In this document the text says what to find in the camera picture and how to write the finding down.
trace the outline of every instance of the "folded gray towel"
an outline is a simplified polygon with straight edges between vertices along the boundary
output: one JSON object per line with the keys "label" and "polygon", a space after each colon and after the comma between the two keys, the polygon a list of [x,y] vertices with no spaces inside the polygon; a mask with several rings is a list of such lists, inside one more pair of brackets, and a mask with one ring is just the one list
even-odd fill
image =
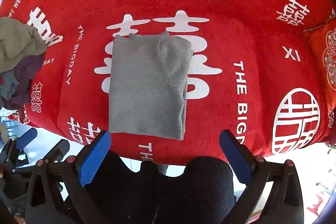
{"label": "folded gray towel", "polygon": [[113,43],[109,131],[182,140],[191,43],[168,32],[117,35]]}

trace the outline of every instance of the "blue gripper pad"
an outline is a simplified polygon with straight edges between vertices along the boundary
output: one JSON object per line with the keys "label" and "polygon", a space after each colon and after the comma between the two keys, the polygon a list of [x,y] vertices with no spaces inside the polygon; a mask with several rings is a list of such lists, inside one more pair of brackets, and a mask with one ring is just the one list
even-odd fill
{"label": "blue gripper pad", "polygon": [[87,157],[78,166],[78,180],[82,187],[91,183],[97,173],[99,166],[103,162],[108,150],[111,147],[111,134],[108,131],[101,131],[94,141],[89,145],[94,148],[89,152]]}
{"label": "blue gripper pad", "polygon": [[234,142],[228,134],[232,133],[226,130],[222,131],[219,137],[219,145],[229,161],[240,183],[249,185],[251,182],[251,168],[248,161],[244,158],[238,141]]}
{"label": "blue gripper pad", "polygon": [[37,137],[37,130],[31,128],[16,140],[16,149],[24,149],[32,140]]}

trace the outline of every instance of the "gray clothing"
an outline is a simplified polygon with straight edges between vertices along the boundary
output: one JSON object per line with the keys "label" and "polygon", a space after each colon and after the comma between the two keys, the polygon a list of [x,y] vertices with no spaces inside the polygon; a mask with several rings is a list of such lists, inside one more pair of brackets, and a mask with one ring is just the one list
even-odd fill
{"label": "gray clothing", "polygon": [[117,35],[113,44],[109,131],[182,140],[191,43],[168,32]]}
{"label": "gray clothing", "polygon": [[20,83],[10,100],[4,100],[6,109],[21,109],[25,103],[30,102],[30,80],[42,68],[44,54],[29,55],[24,57],[14,68],[14,76]]}
{"label": "gray clothing", "polygon": [[47,50],[35,27],[16,19],[0,18],[0,72],[12,70],[25,56]]}
{"label": "gray clothing", "polygon": [[9,100],[12,97],[17,85],[19,84],[14,76],[14,72],[15,70],[13,69],[0,73],[0,76],[2,77],[2,85],[0,85],[0,95],[6,100]]}

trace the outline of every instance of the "white double happiness character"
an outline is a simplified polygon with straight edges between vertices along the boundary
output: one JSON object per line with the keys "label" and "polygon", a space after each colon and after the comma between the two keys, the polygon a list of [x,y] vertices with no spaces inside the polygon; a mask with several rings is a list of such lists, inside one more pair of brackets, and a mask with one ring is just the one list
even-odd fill
{"label": "white double happiness character", "polygon": [[[130,33],[137,33],[137,29],[131,29],[131,26],[147,24],[151,20],[142,19],[142,20],[133,20],[132,16],[127,14],[124,16],[124,20],[120,24],[110,25],[107,29],[117,29],[120,28],[120,31],[113,34],[113,37],[116,35],[127,36]],[[208,22],[209,19],[201,17],[189,17],[185,11],[179,10],[176,12],[174,17],[167,18],[154,18],[153,21],[156,22],[173,22],[175,25],[173,27],[167,27],[166,30],[169,32],[196,32],[199,28],[190,26],[189,22]],[[194,53],[201,52],[206,49],[207,41],[203,37],[196,35],[176,35],[182,38],[189,40],[192,44],[192,50]],[[113,41],[108,43],[105,47],[105,52],[112,55],[113,51]],[[188,74],[190,75],[216,75],[222,72],[219,68],[212,68],[204,63],[207,61],[207,57],[203,54],[194,54],[190,63],[190,68]],[[106,66],[95,68],[94,72],[102,75],[110,75],[112,58],[105,58],[104,63]],[[209,85],[202,79],[196,77],[188,77],[188,84],[194,85],[195,89],[187,93],[188,99],[201,99],[207,97],[210,92]],[[110,77],[107,77],[103,80],[101,88],[104,92],[108,93],[110,88]]]}
{"label": "white double happiness character", "polygon": [[291,90],[282,99],[273,124],[272,153],[304,147],[317,132],[320,107],[314,95],[303,88]]}
{"label": "white double happiness character", "polygon": [[61,42],[63,40],[63,36],[52,33],[49,22],[44,20],[45,14],[43,12],[40,14],[40,12],[41,9],[38,7],[36,7],[34,11],[30,11],[27,25],[35,27],[43,41],[48,44],[48,46]]}

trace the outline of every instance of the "red bedspread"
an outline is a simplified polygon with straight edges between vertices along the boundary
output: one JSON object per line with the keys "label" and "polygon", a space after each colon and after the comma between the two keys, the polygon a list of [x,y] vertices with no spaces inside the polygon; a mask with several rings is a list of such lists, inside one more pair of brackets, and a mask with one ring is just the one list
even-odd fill
{"label": "red bedspread", "polygon": [[29,120],[82,144],[108,129],[115,35],[167,30],[190,40],[184,139],[118,133],[111,146],[120,156],[183,165],[200,155],[224,159],[218,137],[227,128],[255,155],[329,133],[321,78],[301,32],[332,8],[332,0],[4,0],[0,15],[50,42]]}

